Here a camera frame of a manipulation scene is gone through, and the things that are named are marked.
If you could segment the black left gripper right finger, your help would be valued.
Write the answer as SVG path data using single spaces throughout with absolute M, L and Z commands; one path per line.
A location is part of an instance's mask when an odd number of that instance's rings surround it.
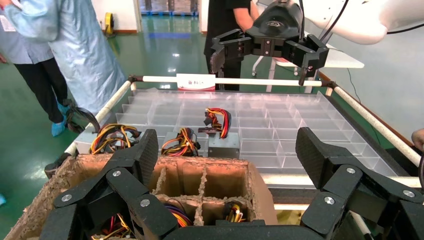
M 424 235 L 424 197 L 416 189 L 365 167 L 344 147 L 299 128 L 297 158 L 318 190 L 300 224 L 332 237 L 349 212 L 383 228 L 384 237 Z

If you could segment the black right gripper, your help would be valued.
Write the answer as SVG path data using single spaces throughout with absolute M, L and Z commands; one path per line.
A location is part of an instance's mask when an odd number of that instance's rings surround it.
M 272 2 L 245 33 L 233 29 L 212 39 L 209 60 L 211 74 L 223 68 L 227 60 L 246 55 L 286 57 L 300 68 L 298 84 L 315 77 L 325 66 L 329 49 L 315 35 L 301 40 L 303 11 L 294 1 Z

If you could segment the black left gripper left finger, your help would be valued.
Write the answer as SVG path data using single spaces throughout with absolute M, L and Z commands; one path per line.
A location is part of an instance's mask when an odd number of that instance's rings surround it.
M 87 240 L 116 214 L 126 217 L 138 240 L 163 240 L 177 230 L 176 217 L 148 189 L 158 149 L 156 130 L 147 129 L 136 145 L 116 151 L 98 174 L 61 193 L 54 200 L 53 238 Z

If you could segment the bare person hand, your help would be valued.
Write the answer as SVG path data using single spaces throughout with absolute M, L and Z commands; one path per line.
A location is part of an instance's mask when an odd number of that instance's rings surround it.
M 420 151 L 424 151 L 424 128 L 415 130 L 411 135 L 414 146 Z

